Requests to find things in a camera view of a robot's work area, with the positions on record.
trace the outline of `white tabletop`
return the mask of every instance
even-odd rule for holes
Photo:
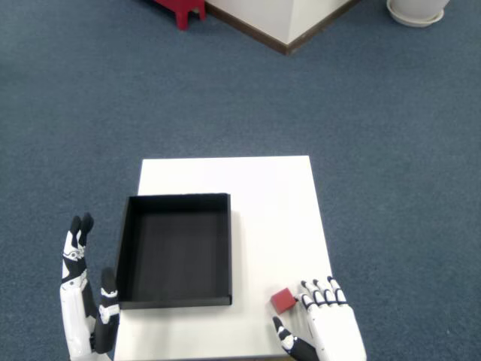
[[[139,195],[230,193],[231,306],[121,310],[115,360],[283,356],[270,297],[331,274],[308,156],[145,159]],[[281,315],[310,339],[300,305]]]

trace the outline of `floor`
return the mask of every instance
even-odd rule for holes
[[[98,290],[143,158],[298,154],[369,360],[481,357],[479,0],[363,0],[290,57],[147,0],[1,6],[0,359],[68,358],[65,233],[92,213]]]

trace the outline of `red block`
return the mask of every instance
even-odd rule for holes
[[[295,298],[292,297],[289,288],[285,288],[271,297],[271,303],[276,309],[277,314],[282,314],[284,311],[294,307]]]

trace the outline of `robotic hand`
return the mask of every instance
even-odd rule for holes
[[[107,361],[119,325],[119,304],[111,268],[101,276],[101,302],[98,309],[87,279],[85,247],[93,227],[90,214],[75,216],[65,239],[60,300],[71,361]]]
[[[366,351],[355,321],[354,311],[337,281],[302,281],[309,295],[295,298],[306,311],[307,325],[314,347],[284,328],[279,317],[274,326],[283,349],[297,361],[366,361]]]

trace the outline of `brown baseboard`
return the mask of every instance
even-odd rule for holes
[[[274,49],[281,54],[289,55],[296,51],[301,45],[307,43],[315,34],[321,32],[326,26],[328,26],[342,14],[346,13],[350,8],[360,1],[361,0],[349,0],[346,4],[338,8],[326,18],[319,21],[316,25],[307,30],[304,34],[297,37],[295,40],[291,41],[289,44],[285,44],[282,41],[279,41],[276,38],[266,34],[265,32],[254,28],[237,17],[234,17],[231,14],[226,13],[224,10],[219,9],[217,6],[206,2],[205,8],[213,17],[216,17],[224,23],[229,24],[244,34],[249,35],[251,38],[256,39],[258,42],[263,43],[271,49]]]
[[[253,26],[245,23],[237,17],[233,17],[231,14],[226,13],[224,10],[219,9],[217,6],[206,2],[205,10],[213,17],[216,17],[224,23],[229,24],[230,26],[236,28],[240,32],[243,32],[244,34],[249,35],[251,38],[256,39],[259,43],[263,43],[264,45],[267,45],[268,47],[278,51],[279,53],[287,54],[287,45],[284,44],[282,41],[278,41],[276,38],[273,38],[270,35],[267,35],[265,32],[254,28]]]

